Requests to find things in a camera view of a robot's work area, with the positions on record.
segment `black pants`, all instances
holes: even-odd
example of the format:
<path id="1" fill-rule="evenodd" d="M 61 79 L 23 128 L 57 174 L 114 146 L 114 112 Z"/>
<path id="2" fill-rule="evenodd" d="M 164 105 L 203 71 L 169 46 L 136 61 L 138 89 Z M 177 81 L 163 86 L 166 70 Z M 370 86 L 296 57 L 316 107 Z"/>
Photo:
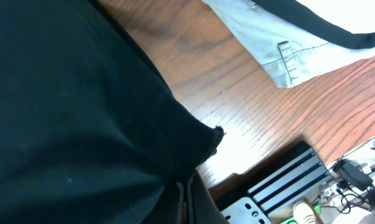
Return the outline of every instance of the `black pants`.
<path id="1" fill-rule="evenodd" d="M 0 0 L 0 223 L 140 223 L 222 137 L 97 2 Z"/>
<path id="2" fill-rule="evenodd" d="M 333 44 L 348 49 L 369 49 L 375 47 L 375 32 L 352 34 L 316 15 L 296 0 L 254 0 L 278 17 Z"/>

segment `white sneaker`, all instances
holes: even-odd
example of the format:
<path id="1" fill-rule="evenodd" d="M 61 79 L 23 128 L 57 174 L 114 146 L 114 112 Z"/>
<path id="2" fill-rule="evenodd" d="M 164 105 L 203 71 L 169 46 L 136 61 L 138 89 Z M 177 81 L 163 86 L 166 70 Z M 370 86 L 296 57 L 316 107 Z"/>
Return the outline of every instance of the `white sneaker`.
<path id="1" fill-rule="evenodd" d="M 292 210 L 298 224 L 318 224 L 313 210 L 305 202 L 297 202 Z"/>

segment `wooden table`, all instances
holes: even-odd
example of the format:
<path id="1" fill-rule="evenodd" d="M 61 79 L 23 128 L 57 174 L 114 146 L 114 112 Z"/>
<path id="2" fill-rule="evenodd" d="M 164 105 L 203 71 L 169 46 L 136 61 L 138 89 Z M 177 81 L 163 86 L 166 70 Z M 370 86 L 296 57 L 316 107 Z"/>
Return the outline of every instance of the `wooden table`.
<path id="1" fill-rule="evenodd" d="M 144 49 L 176 99 L 227 132 L 200 167 L 212 187 L 299 137 L 330 163 L 375 135 L 375 57 L 277 88 L 200 0 L 101 0 Z"/>

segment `green object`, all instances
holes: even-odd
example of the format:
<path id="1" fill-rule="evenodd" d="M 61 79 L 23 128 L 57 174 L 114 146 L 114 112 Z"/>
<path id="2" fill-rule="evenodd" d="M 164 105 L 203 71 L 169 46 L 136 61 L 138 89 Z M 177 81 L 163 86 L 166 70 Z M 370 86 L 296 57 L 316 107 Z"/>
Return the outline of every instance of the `green object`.
<path id="1" fill-rule="evenodd" d="M 322 206 L 321 205 L 316 205 L 313 208 L 317 212 L 317 214 L 320 214 L 322 212 Z M 280 224 L 287 224 L 287 223 L 291 224 L 290 222 L 296 223 L 295 218 L 294 217 L 290 217 L 286 221 L 280 222 Z"/>

